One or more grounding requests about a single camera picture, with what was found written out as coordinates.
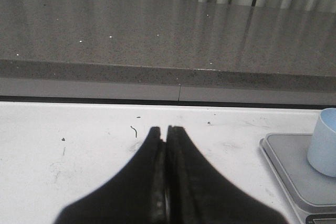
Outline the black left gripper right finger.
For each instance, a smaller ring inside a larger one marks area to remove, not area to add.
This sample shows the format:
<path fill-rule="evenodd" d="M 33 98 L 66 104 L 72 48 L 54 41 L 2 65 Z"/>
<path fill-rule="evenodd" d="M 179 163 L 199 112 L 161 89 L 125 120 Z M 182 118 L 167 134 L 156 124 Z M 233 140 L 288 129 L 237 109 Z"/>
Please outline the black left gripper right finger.
<path fill-rule="evenodd" d="M 170 223 L 287 222 L 222 176 L 179 126 L 167 132 L 166 182 Z"/>

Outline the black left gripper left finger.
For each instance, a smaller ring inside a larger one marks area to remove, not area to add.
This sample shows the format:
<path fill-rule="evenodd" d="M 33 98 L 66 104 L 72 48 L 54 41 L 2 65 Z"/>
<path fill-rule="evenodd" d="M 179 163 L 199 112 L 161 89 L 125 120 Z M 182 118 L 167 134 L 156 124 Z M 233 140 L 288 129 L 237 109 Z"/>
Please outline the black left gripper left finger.
<path fill-rule="evenodd" d="M 152 127 L 123 169 L 65 207 L 55 223 L 166 223 L 165 143 Z"/>

